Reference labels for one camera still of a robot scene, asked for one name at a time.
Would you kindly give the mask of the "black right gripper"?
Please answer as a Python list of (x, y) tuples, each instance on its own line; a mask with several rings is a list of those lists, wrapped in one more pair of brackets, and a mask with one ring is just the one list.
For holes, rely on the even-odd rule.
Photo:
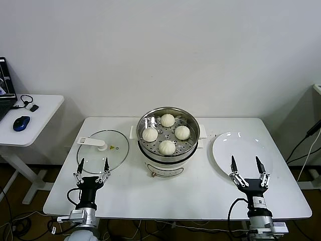
[(255, 159), (260, 174), (259, 179), (244, 179), (238, 172), (233, 155), (231, 156), (230, 178), (237, 187), (242, 187), (242, 192), (248, 200), (248, 208), (267, 208), (264, 193), (267, 191), (267, 187), (269, 187), (270, 174), (266, 172), (263, 163), (257, 156)]

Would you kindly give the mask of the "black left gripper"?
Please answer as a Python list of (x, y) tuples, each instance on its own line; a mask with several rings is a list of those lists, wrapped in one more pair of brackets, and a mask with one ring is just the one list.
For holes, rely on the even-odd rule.
[(83, 177), (84, 161), (85, 159), (83, 158), (76, 172), (73, 173), (77, 187), (81, 190), (80, 202), (77, 204), (77, 208), (97, 208), (95, 203), (96, 192), (103, 187), (103, 183), (110, 176), (108, 158), (105, 158), (104, 169), (99, 176)]

